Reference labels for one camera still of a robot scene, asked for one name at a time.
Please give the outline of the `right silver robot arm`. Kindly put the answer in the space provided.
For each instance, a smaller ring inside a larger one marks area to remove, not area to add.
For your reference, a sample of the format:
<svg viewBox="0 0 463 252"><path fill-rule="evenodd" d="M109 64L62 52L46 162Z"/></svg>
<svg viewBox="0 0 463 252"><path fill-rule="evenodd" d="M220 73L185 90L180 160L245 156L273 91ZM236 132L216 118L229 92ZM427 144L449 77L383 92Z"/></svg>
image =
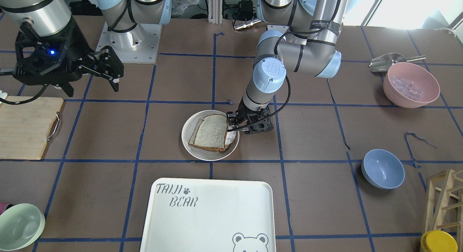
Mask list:
<svg viewBox="0 0 463 252"><path fill-rule="evenodd" d="M97 0L109 33L109 45L94 50L88 44L64 0L1 0L1 10L19 24L16 66L2 68L27 86L41 85L36 100L52 85L74 95L71 82L84 74L106 79L115 92L124 66L117 52L149 46L143 24L166 25L172 0Z"/></svg>

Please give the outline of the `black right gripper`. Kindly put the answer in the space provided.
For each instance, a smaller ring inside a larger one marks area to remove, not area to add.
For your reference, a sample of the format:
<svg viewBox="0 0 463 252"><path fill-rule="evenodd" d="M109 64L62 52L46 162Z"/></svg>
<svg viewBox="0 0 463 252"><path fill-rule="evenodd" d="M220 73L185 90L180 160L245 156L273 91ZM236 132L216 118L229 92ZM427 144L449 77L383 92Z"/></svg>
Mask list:
<svg viewBox="0 0 463 252"><path fill-rule="evenodd" d="M15 41L16 66L12 76L27 86L52 85L68 97L74 95L71 82L84 74L106 79L115 92L124 66L111 46L94 51L75 19L71 17L59 32L41 37L31 21L23 20Z"/></svg>

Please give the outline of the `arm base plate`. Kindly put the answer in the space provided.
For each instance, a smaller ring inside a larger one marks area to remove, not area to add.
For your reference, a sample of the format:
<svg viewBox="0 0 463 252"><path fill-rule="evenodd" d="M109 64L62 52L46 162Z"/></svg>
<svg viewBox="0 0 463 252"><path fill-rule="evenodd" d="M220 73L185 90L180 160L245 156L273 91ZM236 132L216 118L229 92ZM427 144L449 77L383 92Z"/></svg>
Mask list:
<svg viewBox="0 0 463 252"><path fill-rule="evenodd" d="M115 33L107 30L105 23L96 51L111 46L123 64L155 64L162 25L138 24L127 33Z"/></svg>

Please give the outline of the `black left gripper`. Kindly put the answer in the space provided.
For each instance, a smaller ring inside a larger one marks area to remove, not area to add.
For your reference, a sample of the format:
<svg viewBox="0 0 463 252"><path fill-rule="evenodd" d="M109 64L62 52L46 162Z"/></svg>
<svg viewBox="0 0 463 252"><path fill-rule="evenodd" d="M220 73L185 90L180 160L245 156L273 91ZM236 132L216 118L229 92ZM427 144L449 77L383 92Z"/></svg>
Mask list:
<svg viewBox="0 0 463 252"><path fill-rule="evenodd" d="M240 131L246 134L255 134L261 132L270 132L273 130L273 123L269 116L271 115L268 107L259 110L251 110L244 102L240 102L237 112L227 112L227 132Z"/></svg>

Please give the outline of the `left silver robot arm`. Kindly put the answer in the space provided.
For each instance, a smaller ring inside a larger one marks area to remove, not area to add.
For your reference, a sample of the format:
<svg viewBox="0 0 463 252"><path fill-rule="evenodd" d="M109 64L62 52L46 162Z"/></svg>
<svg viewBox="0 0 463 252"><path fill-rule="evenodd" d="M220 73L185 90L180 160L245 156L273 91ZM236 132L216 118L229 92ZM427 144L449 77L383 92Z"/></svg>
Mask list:
<svg viewBox="0 0 463 252"><path fill-rule="evenodd" d="M341 64L335 49L342 30L348 0L258 0L259 20L286 25L286 32L267 30L259 38L252 77L237 111L227 112L228 132L247 134L273 129L268 108L273 96L286 83L291 95L289 72L331 78Z"/></svg>

